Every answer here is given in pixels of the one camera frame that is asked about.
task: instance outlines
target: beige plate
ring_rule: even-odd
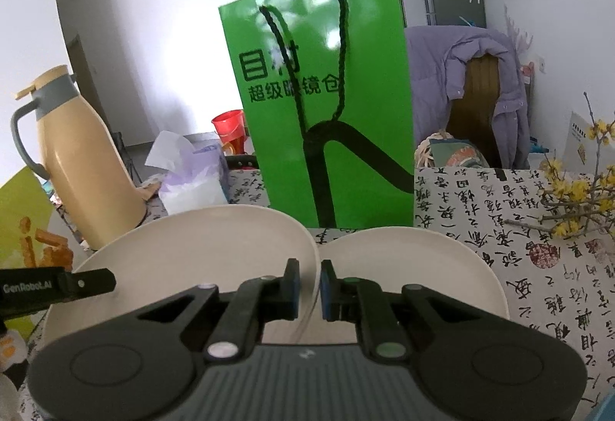
[[[421,284],[447,296],[509,318],[506,296],[487,264],[471,249],[423,228],[390,226],[362,230],[321,246],[321,259],[335,273],[376,281],[384,291]],[[300,342],[356,343],[354,325],[322,320],[319,298]]]
[[[264,341],[292,343],[308,322],[320,276],[318,248],[290,216],[259,206],[214,206],[153,221],[92,255],[76,271],[108,268],[118,282],[109,294],[53,305],[44,342],[93,326],[201,283],[235,291],[247,279],[281,276],[299,260],[299,318],[265,326]]]

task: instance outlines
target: red bucket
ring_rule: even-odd
[[[222,144],[230,143],[235,154],[244,153],[245,126],[244,111],[229,110],[224,114],[214,117],[211,123],[216,128]]]

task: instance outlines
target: lavender coat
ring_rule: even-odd
[[[412,85],[414,144],[447,127],[451,101],[463,98],[465,64],[489,53],[499,58],[500,96],[491,127],[504,169],[528,167],[528,102],[512,41],[493,29],[456,25],[405,30]]]

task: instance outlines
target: ribbed gray surface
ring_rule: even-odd
[[[259,346],[241,364],[210,368],[161,420],[455,421],[407,371],[367,360],[358,346]]]

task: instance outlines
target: green paper bag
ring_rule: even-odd
[[[308,227],[411,226],[399,0],[240,0],[219,11],[271,207]]]

